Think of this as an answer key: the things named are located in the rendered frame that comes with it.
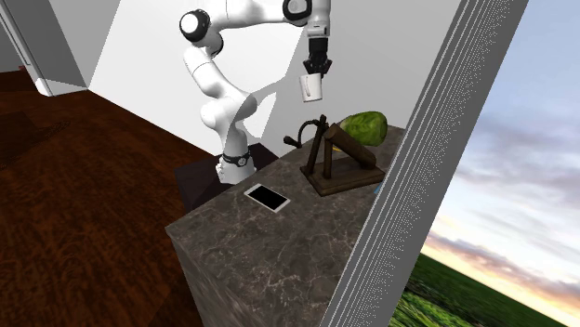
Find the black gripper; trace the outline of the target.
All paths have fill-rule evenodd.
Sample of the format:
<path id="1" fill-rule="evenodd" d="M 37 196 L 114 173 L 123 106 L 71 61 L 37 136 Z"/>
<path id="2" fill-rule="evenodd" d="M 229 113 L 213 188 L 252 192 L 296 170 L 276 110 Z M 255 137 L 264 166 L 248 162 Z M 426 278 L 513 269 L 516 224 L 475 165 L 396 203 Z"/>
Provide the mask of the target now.
<path id="1" fill-rule="evenodd" d="M 326 37 L 310 38 L 308 49 L 308 58 L 303 62 L 307 74 L 314 74 L 312 65 L 320 65 L 319 72 L 321 77 L 324 77 L 329 72 L 333 63 L 333 61 L 327 57 L 328 39 Z"/>

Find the white cup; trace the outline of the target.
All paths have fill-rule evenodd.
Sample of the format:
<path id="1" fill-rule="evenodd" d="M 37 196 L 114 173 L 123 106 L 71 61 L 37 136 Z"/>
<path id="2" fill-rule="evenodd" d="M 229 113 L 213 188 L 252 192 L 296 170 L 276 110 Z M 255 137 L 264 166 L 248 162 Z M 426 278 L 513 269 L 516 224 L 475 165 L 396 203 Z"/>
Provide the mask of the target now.
<path id="1" fill-rule="evenodd" d="M 304 102 L 312 102 L 323 98 L 322 75 L 320 73 L 305 74 L 299 77 L 301 95 Z"/>

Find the green cabbage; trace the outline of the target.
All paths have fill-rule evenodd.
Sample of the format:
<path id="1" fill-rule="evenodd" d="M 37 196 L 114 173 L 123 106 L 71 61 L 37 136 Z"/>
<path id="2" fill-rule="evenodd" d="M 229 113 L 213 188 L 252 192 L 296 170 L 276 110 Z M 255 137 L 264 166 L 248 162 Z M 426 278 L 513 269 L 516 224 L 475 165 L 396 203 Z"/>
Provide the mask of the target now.
<path id="1" fill-rule="evenodd" d="M 339 126 L 364 146 L 381 145 L 388 132 L 388 120 L 380 111 L 364 111 L 342 120 Z"/>

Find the brown wooden crank stand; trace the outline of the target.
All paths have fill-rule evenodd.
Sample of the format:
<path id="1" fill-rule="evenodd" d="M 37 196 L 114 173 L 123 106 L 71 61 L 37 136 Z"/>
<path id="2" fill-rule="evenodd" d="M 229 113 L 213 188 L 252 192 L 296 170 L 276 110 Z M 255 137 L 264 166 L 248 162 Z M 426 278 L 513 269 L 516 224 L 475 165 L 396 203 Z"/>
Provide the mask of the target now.
<path id="1" fill-rule="evenodd" d="M 337 194 L 380 183 L 386 173 L 376 164 L 376 156 L 345 132 L 338 124 L 327 123 L 326 116 L 300 126 L 297 140 L 285 136 L 283 142 L 301 149 L 301 135 L 307 125 L 317 127 L 310 155 L 300 172 L 321 196 Z M 333 150 L 333 146 L 342 151 Z"/>

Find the white phone with black screen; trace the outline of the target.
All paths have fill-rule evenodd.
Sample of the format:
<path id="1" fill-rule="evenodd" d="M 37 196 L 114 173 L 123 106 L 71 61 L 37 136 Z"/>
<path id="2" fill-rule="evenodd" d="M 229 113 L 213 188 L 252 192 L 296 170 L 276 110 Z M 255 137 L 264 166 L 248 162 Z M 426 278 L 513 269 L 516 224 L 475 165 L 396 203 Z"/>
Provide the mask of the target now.
<path id="1" fill-rule="evenodd" d="M 290 199 L 279 192 L 271 190 L 262 184 L 252 186 L 244 192 L 244 195 L 273 213 L 280 212 L 291 202 Z"/>

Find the dark robot stand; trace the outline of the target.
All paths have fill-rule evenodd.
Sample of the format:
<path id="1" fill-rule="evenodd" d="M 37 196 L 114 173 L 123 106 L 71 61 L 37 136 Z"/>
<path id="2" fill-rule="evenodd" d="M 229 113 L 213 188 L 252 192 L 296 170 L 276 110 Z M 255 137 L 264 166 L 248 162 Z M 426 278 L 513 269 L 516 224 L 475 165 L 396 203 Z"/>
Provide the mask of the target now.
<path id="1" fill-rule="evenodd" d="M 216 165 L 220 156 L 186 164 L 174 169 L 179 194 L 184 205 L 184 213 L 229 209 L 236 196 L 244 198 L 244 192 L 251 183 L 244 181 L 240 185 L 223 184 L 218 178 Z"/>

